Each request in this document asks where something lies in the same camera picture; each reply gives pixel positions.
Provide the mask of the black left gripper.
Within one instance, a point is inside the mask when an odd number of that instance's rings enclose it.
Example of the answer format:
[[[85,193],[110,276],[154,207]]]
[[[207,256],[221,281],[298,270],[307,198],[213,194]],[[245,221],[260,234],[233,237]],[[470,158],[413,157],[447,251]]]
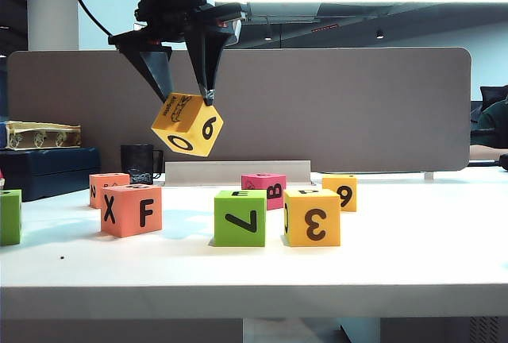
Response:
[[[212,106],[222,51],[235,34],[233,23],[243,17],[238,2],[219,6],[207,0],[140,0],[135,17],[146,26],[108,37],[108,43],[136,68],[165,102],[173,92],[171,48],[161,42],[185,42],[203,101]]]

